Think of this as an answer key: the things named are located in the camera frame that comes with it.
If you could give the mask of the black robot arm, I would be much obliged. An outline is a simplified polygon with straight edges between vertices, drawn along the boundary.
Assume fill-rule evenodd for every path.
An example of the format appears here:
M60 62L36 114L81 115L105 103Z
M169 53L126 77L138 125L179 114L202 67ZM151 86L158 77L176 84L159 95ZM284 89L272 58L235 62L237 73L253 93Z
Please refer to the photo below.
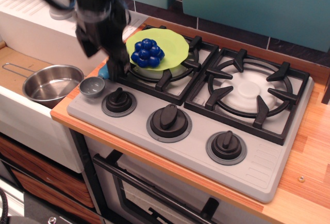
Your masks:
M122 35L130 23L130 14L122 0L44 0L58 10L72 10L76 20L76 37L87 57L98 51L107 56L111 81L117 81L130 70L130 58Z

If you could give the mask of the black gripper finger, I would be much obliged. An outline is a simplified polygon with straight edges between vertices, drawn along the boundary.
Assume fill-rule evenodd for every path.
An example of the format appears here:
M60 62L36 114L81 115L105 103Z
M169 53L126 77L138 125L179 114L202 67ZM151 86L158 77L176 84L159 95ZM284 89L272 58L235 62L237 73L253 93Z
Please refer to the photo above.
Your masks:
M109 79L124 77L130 70L130 58L126 46L115 47L109 51L106 62Z
M85 53L90 58L101 50L100 34L97 30L89 30L87 33L83 29L76 29L77 40Z

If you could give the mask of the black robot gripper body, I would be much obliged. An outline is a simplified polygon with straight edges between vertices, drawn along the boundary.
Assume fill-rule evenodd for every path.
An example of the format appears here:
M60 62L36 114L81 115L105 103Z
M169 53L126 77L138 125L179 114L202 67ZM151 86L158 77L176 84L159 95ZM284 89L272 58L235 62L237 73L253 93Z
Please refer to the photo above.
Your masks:
M101 50L105 53L125 45L123 30L131 17L123 0L76 0L74 17L76 29L99 32Z

